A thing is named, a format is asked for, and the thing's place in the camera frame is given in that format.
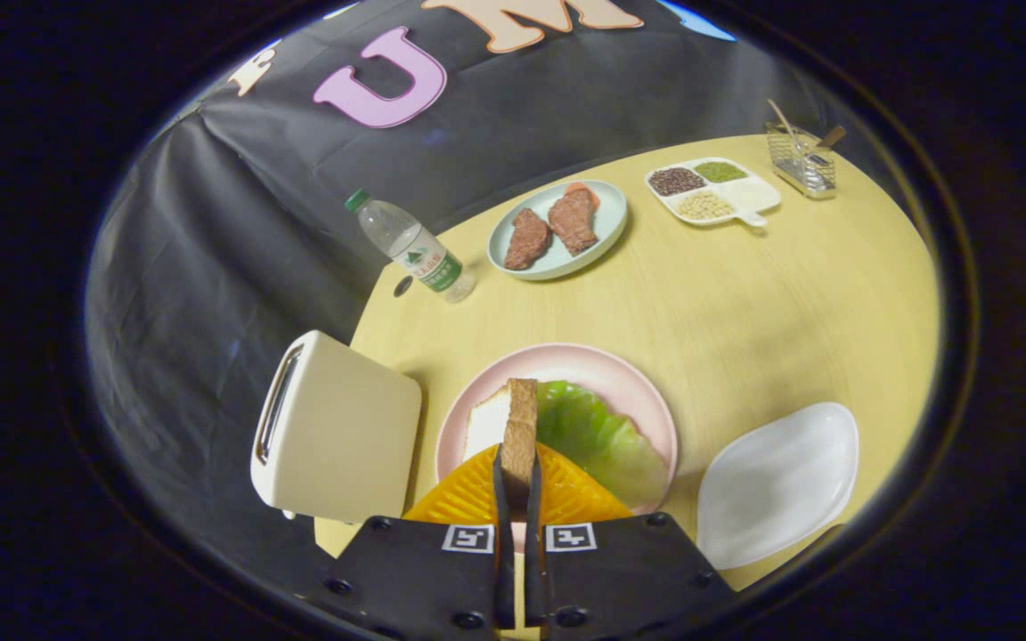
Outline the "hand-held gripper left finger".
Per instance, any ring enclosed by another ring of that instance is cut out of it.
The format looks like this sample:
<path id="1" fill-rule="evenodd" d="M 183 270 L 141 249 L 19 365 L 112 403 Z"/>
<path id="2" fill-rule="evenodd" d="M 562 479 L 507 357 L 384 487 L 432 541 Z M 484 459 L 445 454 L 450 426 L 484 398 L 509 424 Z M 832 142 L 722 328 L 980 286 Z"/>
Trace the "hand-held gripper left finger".
<path id="1" fill-rule="evenodd" d="M 516 612 L 500 453 L 456 467 L 415 519 L 368 518 L 310 604 L 359 637 L 499 637 Z"/>

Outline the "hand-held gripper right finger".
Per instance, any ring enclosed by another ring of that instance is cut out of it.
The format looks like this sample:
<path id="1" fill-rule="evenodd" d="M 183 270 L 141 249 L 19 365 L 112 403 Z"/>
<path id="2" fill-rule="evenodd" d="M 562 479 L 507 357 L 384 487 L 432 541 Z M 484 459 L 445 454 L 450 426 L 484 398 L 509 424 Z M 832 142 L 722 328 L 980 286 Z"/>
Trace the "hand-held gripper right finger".
<path id="1" fill-rule="evenodd" d="M 736 593 L 671 515 L 631 514 L 570 459 L 536 448 L 525 617 L 545 640 L 700 638 Z"/>

